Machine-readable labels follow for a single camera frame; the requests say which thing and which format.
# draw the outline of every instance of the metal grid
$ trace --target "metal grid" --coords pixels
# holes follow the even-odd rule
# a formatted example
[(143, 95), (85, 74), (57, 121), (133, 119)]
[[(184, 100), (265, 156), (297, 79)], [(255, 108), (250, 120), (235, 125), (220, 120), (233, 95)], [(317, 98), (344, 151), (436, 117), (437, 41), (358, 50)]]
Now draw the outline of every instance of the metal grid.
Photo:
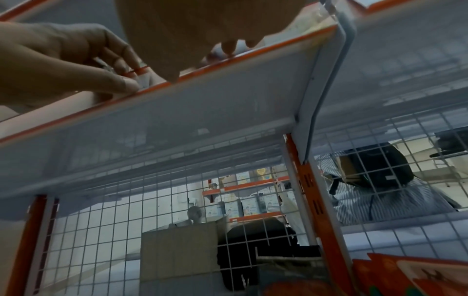
[[(464, 169), (468, 143), (460, 133), (460, 129), (468, 130), (467, 115), (464, 103), (314, 135), (312, 154), (324, 175), (340, 173), (330, 172), (337, 168), (331, 169), (330, 163), (336, 165), (339, 156), (356, 155), (362, 164), (356, 149), (369, 145), (376, 145), (386, 160), (385, 169), (395, 174), (398, 167), (390, 166), (382, 153), (386, 145), (393, 145), (419, 177), (407, 185), (396, 179), (398, 186), (387, 189), (339, 184), (337, 194), (329, 197), (351, 258), (369, 259), (367, 253), (374, 252), (468, 261), (468, 175)], [(444, 153), (438, 143), (441, 132), (452, 135), (458, 152)], [(362, 174), (369, 178), (369, 173)], [(330, 180), (317, 179), (330, 188)]]
[[(283, 164), (283, 157), (277, 154), (280, 150), (280, 144), (273, 145), (269, 149), (257, 149), (243, 153), (250, 159), (248, 165), (242, 165), (245, 160), (239, 155), (231, 155), (229, 158), (241, 159), (238, 163), (240, 168), (244, 170), (265, 169), (263, 174), (255, 176), (256, 180), (269, 180), (272, 178), (287, 179), (289, 176), (286, 166)], [(174, 178), (169, 178), (169, 186), (167, 185), (167, 172), (158, 174), (148, 174), (143, 176), (143, 184), (140, 186), (123, 186), (121, 184), (132, 183), (133, 181), (140, 182), (139, 178), (131, 180), (122, 180), (117, 185), (109, 184), (105, 186), (104, 193), (99, 197), (92, 197), (93, 205), (79, 210), (77, 204), (76, 193), (60, 199), (60, 206), (57, 212), (57, 218), (53, 221), (53, 231), (48, 237), (50, 240), (47, 252), (42, 254), (47, 260), (45, 266), (39, 272), (40, 289), (35, 290), (35, 294), (39, 295), (138, 295), (139, 278), (140, 278), (140, 249), (142, 233), (151, 230), (163, 230), (167, 225), (183, 221), (187, 219), (187, 210), (193, 205), (197, 205), (202, 209), (203, 220), (209, 220), (210, 211), (216, 206), (208, 203), (203, 197), (203, 191), (211, 190), (207, 180), (225, 177), (224, 172), (233, 172), (234, 179), (230, 183), (225, 183), (225, 188), (231, 188), (238, 184), (245, 185), (246, 182), (252, 182), (253, 179), (244, 179), (241, 177), (242, 172), (236, 167), (226, 167), (224, 158), (214, 159), (217, 167), (214, 171), (205, 171), (199, 174), (198, 181), (194, 180), (189, 167), (181, 167), (172, 169), (169, 174), (174, 175)], [(180, 182), (180, 172), (186, 172), (182, 178), (184, 182)], [(243, 204), (258, 202), (259, 195), (262, 195), (264, 201), (273, 202), (275, 199), (279, 205), (277, 197), (282, 200), (290, 198), (291, 202), (297, 201), (299, 208), (305, 209), (301, 198), (296, 198), (293, 189), (280, 182), (269, 184), (256, 184), (249, 188), (238, 188), (216, 195), (216, 201), (223, 201), (225, 204), (237, 202), (237, 197), (241, 196)], [(74, 207), (75, 212), (70, 213), (70, 208)], [(246, 211), (243, 206), (243, 212), (246, 217), (249, 215), (260, 214), (261, 211)], [(293, 237), (297, 237), (301, 244), (308, 245), (309, 241), (313, 241), (314, 237), (311, 232), (306, 234), (304, 225), (300, 225), (297, 229), (297, 220), (301, 214), (296, 207), (293, 211), (284, 212), (280, 207), (275, 209), (279, 213), (275, 215), (280, 221), (284, 222), (285, 236), (291, 243)], [(262, 219), (265, 226), (265, 215), (256, 216), (257, 219)], [(296, 235), (287, 234), (286, 220), (294, 220), (296, 224)], [(227, 222), (226, 227), (231, 228), (236, 225), (245, 225), (249, 223), (249, 219), (233, 217)], [(265, 226), (266, 241), (268, 245), (272, 239), (281, 237), (269, 238)], [(227, 240), (228, 248), (232, 247)], [(189, 241), (187, 243), (197, 244), (197, 241)], [(249, 260), (249, 266), (255, 266)], [(229, 270), (241, 268), (239, 266), (232, 267)], [(196, 289), (191, 290), (193, 295), (205, 295), (216, 293), (216, 295), (232, 294), (227, 289), (218, 289), (219, 287), (219, 272), (223, 270), (216, 269), (210, 273), (210, 281), (205, 290), (197, 292)], [(199, 278), (195, 275), (189, 276), (189, 287), (194, 285), (199, 287)], [(180, 286), (177, 281), (173, 283), (172, 289)], [(171, 295), (180, 295), (181, 291), (171, 290)]]

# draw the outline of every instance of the person wearing striped shirt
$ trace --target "person wearing striped shirt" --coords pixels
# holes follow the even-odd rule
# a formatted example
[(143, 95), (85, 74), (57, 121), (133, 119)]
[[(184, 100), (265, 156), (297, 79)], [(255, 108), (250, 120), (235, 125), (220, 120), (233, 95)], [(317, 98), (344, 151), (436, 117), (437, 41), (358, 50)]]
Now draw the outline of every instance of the person wearing striped shirt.
[[(315, 160), (324, 175), (341, 177), (331, 154), (316, 156)], [(447, 195), (416, 177), (402, 188), (376, 188), (376, 191), (340, 182), (336, 194), (330, 198), (341, 224), (356, 225), (456, 211)]]

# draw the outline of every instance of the wire mesh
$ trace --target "wire mesh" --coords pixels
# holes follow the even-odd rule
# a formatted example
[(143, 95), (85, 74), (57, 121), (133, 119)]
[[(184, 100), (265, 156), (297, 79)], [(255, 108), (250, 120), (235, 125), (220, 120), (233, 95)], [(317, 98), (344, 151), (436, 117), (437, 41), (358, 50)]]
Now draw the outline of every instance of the wire mesh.
[[(240, 154), (230, 155), (230, 158), (239, 160), (238, 167), (227, 167), (230, 162), (225, 158), (212, 159), (212, 170), (199, 171), (198, 178), (193, 178), (191, 167), (185, 166), (142, 178), (121, 180), (105, 186), (101, 196), (82, 197), (85, 201), (91, 199), (91, 205), (83, 202), (84, 206), (80, 206), (76, 195), (58, 196), (61, 198), (60, 206), (48, 237), (48, 250), (43, 254), (47, 260), (39, 272), (40, 287), (35, 294), (133, 296), (156, 291), (164, 295), (231, 295), (233, 292), (223, 285), (222, 274), (230, 272), (231, 285), (236, 286), (240, 270), (257, 266), (252, 260), (255, 254), (251, 253), (249, 245), (266, 242), (274, 246), (276, 241), (285, 242), (285, 239), (289, 245), (298, 241), (301, 245), (309, 244), (297, 208), (298, 197), (289, 185), (291, 177), (278, 151), (279, 144), (276, 144), (269, 149), (243, 153), (242, 157)], [(285, 199), (293, 205), (292, 210), (291, 206), (286, 210), (281, 206)], [(226, 216), (222, 219), (225, 229), (241, 227), (244, 239), (240, 242), (232, 240), (228, 232), (224, 232), (219, 239), (224, 239), (225, 244), (216, 243), (207, 249), (200, 245), (209, 240), (208, 234), (187, 236), (182, 242), (172, 229), (179, 231), (184, 228), (182, 225), (188, 219), (188, 209), (193, 206), (201, 209), (202, 222), (205, 223)], [(269, 235), (271, 230), (267, 228), (271, 219), (280, 221), (283, 235)], [(264, 235), (260, 238), (249, 234), (248, 225), (252, 221), (262, 221)], [(188, 274), (153, 280), (157, 282), (154, 285), (147, 280), (140, 284), (140, 270), (144, 270), (141, 267), (141, 256), (144, 255), (142, 237), (151, 233), (156, 233), (162, 241), (165, 233), (169, 233), (165, 237), (169, 245), (173, 241), (180, 242), (174, 245), (174, 249), (179, 250), (166, 258), (159, 258), (157, 254), (165, 254), (167, 250), (155, 250), (157, 265), (165, 266), (167, 270), (182, 266)], [(218, 249), (224, 246), (228, 250), (228, 267), (220, 267), (215, 262), (210, 272), (198, 274), (193, 272), (194, 266), (182, 260), (186, 256), (192, 260), (206, 257), (207, 252), (210, 253), (206, 257), (208, 260), (216, 260)], [(245, 248), (248, 258), (247, 261), (244, 258), (241, 264), (242, 259), (236, 254), (239, 248)], [(319, 261), (313, 264), (323, 265)]]
[[(467, 115), (458, 104), (315, 136), (319, 179), (329, 189), (338, 181), (329, 198), (351, 258), (384, 253), (468, 261)], [(408, 163), (390, 159), (390, 146)], [(381, 167), (367, 169), (365, 153), (380, 155)], [(347, 175), (349, 159), (360, 168)], [(406, 183), (401, 174), (408, 166), (414, 179)], [(397, 184), (373, 184), (378, 172)], [(363, 179), (367, 188), (353, 183)]]

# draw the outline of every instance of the wire grid panel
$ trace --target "wire grid panel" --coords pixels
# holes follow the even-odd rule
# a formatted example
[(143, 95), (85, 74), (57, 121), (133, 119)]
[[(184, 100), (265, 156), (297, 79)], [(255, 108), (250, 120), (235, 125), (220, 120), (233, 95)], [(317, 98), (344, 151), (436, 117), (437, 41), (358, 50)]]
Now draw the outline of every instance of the wire grid panel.
[[(263, 155), (263, 158), (276, 159), (276, 157), (266, 153)], [(77, 205), (75, 212), (69, 213), (67, 209), (66, 214), (61, 215), (59, 206), (57, 218), (53, 221), (53, 231), (47, 239), (48, 250), (43, 254), (46, 261), (39, 272), (40, 287), (36, 289), (35, 294), (133, 296), (140, 293), (142, 295), (143, 292), (139, 292), (142, 233), (167, 231), (170, 224), (173, 226), (183, 224), (188, 219), (187, 210), (195, 205), (201, 208), (202, 220), (205, 222), (213, 219), (215, 210), (219, 210), (217, 215), (229, 214), (226, 229), (242, 226), (246, 238), (243, 243), (246, 247), (259, 241), (274, 245), (275, 240), (279, 239), (287, 239), (289, 244), (296, 242), (297, 239), (303, 245), (307, 245), (304, 226), (302, 223), (297, 223), (301, 220), (295, 203), (296, 196), (288, 184), (290, 176), (282, 164), (283, 161), (280, 159), (277, 164), (269, 167), (255, 167), (256, 163), (263, 162), (259, 162), (254, 154), (252, 159), (251, 165), (254, 170), (229, 176), (231, 181), (222, 184), (224, 188), (220, 193), (209, 197), (203, 193), (213, 189), (216, 179), (218, 183), (221, 183), (220, 180), (227, 180), (225, 175), (218, 174), (214, 178), (213, 172), (202, 173), (200, 181), (183, 184), (172, 184), (171, 181), (171, 186), (162, 186), (162, 188), (157, 187), (156, 177), (156, 187), (154, 187), (155, 178), (151, 178), (151, 181), (146, 180), (147, 184), (150, 184), (148, 191), (145, 190), (144, 184), (143, 190), (134, 188), (134, 191), (131, 189), (127, 196), (123, 196), (118, 194), (118, 185), (109, 186), (98, 202), (84, 209)], [(212, 180), (211, 185), (208, 184), (208, 178)], [(284, 203), (287, 198), (290, 207), (284, 211), (284, 207), (280, 206), (280, 199)], [(219, 201), (226, 205), (223, 210), (219, 209)], [(236, 214), (233, 213), (233, 206), (228, 207), (234, 203), (240, 205)], [(256, 221), (263, 221), (265, 227), (263, 239), (250, 239), (245, 233), (248, 228), (246, 225), (252, 221), (249, 216), (255, 217)], [(268, 219), (282, 222), (285, 230), (283, 236), (269, 237), (266, 229)], [(287, 230), (291, 226), (294, 226), (295, 235)], [(226, 234), (225, 236), (226, 246), (229, 249), (235, 247), (236, 244), (229, 243)], [(184, 243), (184, 245), (191, 244), (195, 246), (200, 242), (193, 239)], [(215, 244), (212, 248), (216, 255), (218, 246)], [(251, 256), (248, 257), (247, 267), (255, 266)], [(229, 259), (228, 268), (221, 269), (216, 265), (211, 272), (201, 277), (190, 275), (180, 280), (168, 279), (165, 281), (165, 286), (159, 287), (165, 289), (160, 292), (171, 295), (232, 293), (224, 287), (221, 273), (228, 270), (231, 274), (236, 274), (236, 270), (245, 266), (237, 266), (231, 261), (233, 258)], [(200, 284), (203, 280), (209, 282), (206, 285)]]
[[(390, 118), (375, 125), (355, 126), (316, 135), (313, 154), (322, 179), (343, 177), (338, 162), (354, 156), (364, 168), (348, 177), (367, 177), (370, 188), (338, 183), (330, 199), (342, 225), (351, 258), (367, 253), (468, 261), (468, 111), (466, 104)], [(415, 175), (401, 184), (404, 164), (390, 164), (383, 150), (392, 145)], [(369, 177), (363, 151), (383, 156), (398, 186), (377, 187)]]

